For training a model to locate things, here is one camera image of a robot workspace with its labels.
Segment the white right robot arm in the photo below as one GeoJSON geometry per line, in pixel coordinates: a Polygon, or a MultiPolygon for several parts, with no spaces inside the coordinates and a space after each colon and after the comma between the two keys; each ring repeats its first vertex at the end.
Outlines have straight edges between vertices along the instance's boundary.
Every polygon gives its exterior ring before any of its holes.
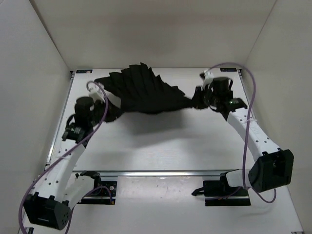
{"type": "Polygon", "coordinates": [[[230,195],[236,187],[252,188],[261,193],[289,185],[293,171],[293,153],[281,149],[251,118],[250,109],[241,98],[234,98],[233,80],[228,77],[214,78],[201,74],[203,83],[195,90],[194,99],[202,108],[220,113],[244,140],[244,150],[253,157],[251,169],[223,173],[218,184],[219,191],[230,195]]]}

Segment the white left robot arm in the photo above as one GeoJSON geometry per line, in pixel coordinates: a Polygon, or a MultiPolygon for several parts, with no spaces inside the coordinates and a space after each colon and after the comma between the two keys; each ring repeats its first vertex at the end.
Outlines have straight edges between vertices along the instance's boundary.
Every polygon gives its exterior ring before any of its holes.
{"type": "Polygon", "coordinates": [[[25,211],[32,224],[63,230],[75,205],[88,193],[100,192],[102,182],[96,171],[83,171],[72,185],[67,184],[89,140],[101,124],[108,121],[111,105],[106,97],[76,100],[75,112],[68,117],[61,137],[64,146],[21,201],[19,211],[25,211]]]}

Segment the black pleated skirt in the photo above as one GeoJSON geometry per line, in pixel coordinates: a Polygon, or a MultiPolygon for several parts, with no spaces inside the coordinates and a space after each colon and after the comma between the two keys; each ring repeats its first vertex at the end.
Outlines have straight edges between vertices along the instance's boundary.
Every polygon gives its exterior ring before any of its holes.
{"type": "Polygon", "coordinates": [[[104,90],[120,98],[117,107],[109,101],[105,122],[113,122],[124,113],[156,115],[184,108],[192,108],[193,102],[177,86],[170,86],[155,75],[146,64],[133,64],[120,72],[95,79],[104,90]]]}

